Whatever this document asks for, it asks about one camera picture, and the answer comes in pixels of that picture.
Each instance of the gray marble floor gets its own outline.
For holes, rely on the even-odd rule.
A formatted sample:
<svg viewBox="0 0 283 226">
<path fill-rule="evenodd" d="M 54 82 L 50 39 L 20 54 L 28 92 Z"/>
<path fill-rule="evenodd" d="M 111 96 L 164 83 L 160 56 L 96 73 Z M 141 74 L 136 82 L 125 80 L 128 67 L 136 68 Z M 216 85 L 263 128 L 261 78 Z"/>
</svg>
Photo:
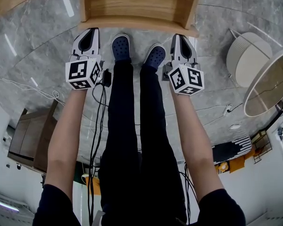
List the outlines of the gray marble floor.
<svg viewBox="0 0 283 226">
<path fill-rule="evenodd" d="M 75 15 L 69 17 L 63 0 L 28 0 L 4 17 L 0 18 L 0 77 L 34 86 L 51 94 L 53 90 L 60 93 L 60 100 L 65 101 L 70 87 L 64 82 L 64 66 L 69 59 L 74 38 L 80 33 L 79 0 L 70 0 Z M 205 73 L 206 88 L 191 97 L 198 110 L 199 118 L 206 129 L 211 142 L 218 144 L 245 135 L 251 135 L 262 128 L 275 113 L 271 110 L 255 118 L 243 114 L 242 105 L 246 90 L 239 88 L 228 76 L 225 66 L 227 51 L 233 41 L 229 28 L 239 32 L 251 31 L 269 42 L 273 53 L 283 49 L 283 0 L 200 0 L 195 16 L 195 25 L 200 37 L 195 40 L 201 70 Z M 281 47 L 263 32 L 275 39 Z M 101 54 L 105 60 L 104 67 L 113 72 L 113 57 L 110 44 L 115 35 L 125 32 L 132 44 L 132 61 L 134 65 L 135 123 L 139 124 L 139 70 L 152 44 L 160 42 L 167 51 L 170 50 L 173 34 L 157 31 L 142 31 L 126 28 L 104 28 L 100 30 Z M 175 109 L 168 83 L 160 82 L 166 111 L 167 133 L 176 159 L 183 159 Z M 84 107 L 78 160 L 87 162 L 90 157 L 91 138 L 94 134 L 95 116 L 98 104 L 93 100 L 89 90 Z M 101 90 L 95 90 L 100 97 Z M 109 99 L 111 88 L 107 89 Z M 49 106 L 51 100 L 34 91 L 21 91 L 12 84 L 0 81 L 0 104 L 11 116 L 10 124 L 16 126 L 23 108 L 34 111 Z M 224 105 L 238 106 L 232 114 L 224 116 Z M 62 106 L 59 105 L 56 117 Z M 107 114 L 104 131 L 98 151 L 100 156 L 108 136 Z M 239 130 L 231 131 L 229 127 L 240 123 Z"/>
</svg>

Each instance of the wall socket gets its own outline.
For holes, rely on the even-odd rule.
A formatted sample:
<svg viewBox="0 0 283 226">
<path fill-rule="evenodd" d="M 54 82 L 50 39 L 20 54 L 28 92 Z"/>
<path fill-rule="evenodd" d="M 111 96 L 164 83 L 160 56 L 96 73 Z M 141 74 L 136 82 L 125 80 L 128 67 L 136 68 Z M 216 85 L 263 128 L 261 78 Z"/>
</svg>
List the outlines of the wall socket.
<svg viewBox="0 0 283 226">
<path fill-rule="evenodd" d="M 223 116 L 227 116 L 232 112 L 232 104 L 226 106 L 225 110 L 223 111 Z"/>
</svg>

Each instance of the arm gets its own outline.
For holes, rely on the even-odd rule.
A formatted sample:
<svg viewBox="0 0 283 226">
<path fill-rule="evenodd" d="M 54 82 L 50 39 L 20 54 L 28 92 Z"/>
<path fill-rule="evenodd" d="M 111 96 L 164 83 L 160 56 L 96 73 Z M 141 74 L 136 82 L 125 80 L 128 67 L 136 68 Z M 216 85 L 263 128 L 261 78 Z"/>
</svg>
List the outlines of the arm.
<svg viewBox="0 0 283 226">
<path fill-rule="evenodd" d="M 72 90 L 52 134 L 45 184 L 62 190 L 72 201 L 75 163 L 87 90 Z"/>
<path fill-rule="evenodd" d="M 183 155 L 187 163 L 198 202 L 223 185 L 216 173 L 211 142 L 191 103 L 190 97 L 175 94 L 170 85 L 175 105 Z"/>
</svg>

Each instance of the foot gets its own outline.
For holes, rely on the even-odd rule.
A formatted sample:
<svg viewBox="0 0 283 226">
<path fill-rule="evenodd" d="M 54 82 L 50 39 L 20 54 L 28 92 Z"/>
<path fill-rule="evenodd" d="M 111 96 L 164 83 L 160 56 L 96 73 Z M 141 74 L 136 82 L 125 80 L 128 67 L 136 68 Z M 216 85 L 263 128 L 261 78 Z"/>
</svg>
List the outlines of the foot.
<svg viewBox="0 0 283 226">
<path fill-rule="evenodd" d="M 128 35 L 119 34 L 113 39 L 112 52 L 115 62 L 130 60 L 130 40 Z"/>
<path fill-rule="evenodd" d="M 161 44 L 154 44 L 148 52 L 147 58 L 143 66 L 151 66 L 156 70 L 166 58 L 166 49 Z"/>
</svg>

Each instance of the wooden table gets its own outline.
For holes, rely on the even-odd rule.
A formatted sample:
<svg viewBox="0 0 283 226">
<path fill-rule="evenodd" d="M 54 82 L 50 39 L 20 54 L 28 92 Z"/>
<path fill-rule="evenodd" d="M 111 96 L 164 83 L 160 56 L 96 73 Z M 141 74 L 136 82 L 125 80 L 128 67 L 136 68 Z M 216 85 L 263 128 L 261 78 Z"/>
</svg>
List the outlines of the wooden table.
<svg viewBox="0 0 283 226">
<path fill-rule="evenodd" d="M 25 0 L 0 0 L 0 16 Z M 81 0 L 79 27 L 128 27 L 198 37 L 198 0 Z"/>
</svg>

